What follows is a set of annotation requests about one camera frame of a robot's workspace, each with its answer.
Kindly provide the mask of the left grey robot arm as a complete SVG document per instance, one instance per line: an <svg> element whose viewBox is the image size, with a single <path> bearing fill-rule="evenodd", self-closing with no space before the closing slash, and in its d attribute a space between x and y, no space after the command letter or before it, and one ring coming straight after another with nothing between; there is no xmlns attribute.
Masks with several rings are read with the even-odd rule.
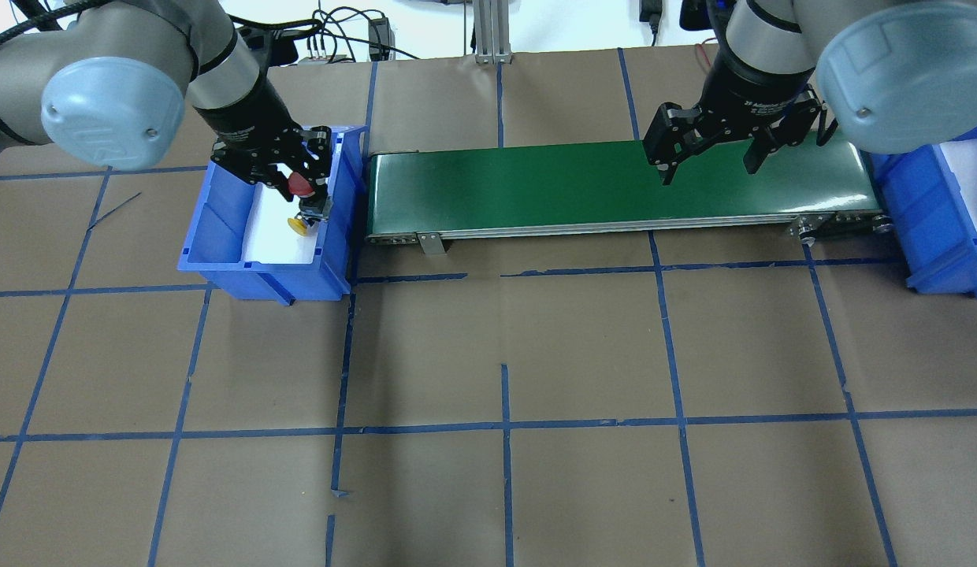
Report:
<svg viewBox="0 0 977 567"><path fill-rule="evenodd" d="M216 135L211 161L329 217L333 133L296 122L268 65L216 1L68 1L0 32L0 154L56 144L139 171L168 153L190 106Z"/></svg>

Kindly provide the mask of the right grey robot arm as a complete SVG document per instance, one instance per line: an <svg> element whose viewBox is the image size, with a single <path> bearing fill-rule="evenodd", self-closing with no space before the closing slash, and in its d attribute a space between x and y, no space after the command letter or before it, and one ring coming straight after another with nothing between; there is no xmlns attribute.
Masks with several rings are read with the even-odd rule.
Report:
<svg viewBox="0 0 977 567"><path fill-rule="evenodd" d="M682 162L750 143L745 171L844 132L903 154L977 127L977 1L737 1L705 4L718 53L693 107L662 104L642 144L669 184Z"/></svg>

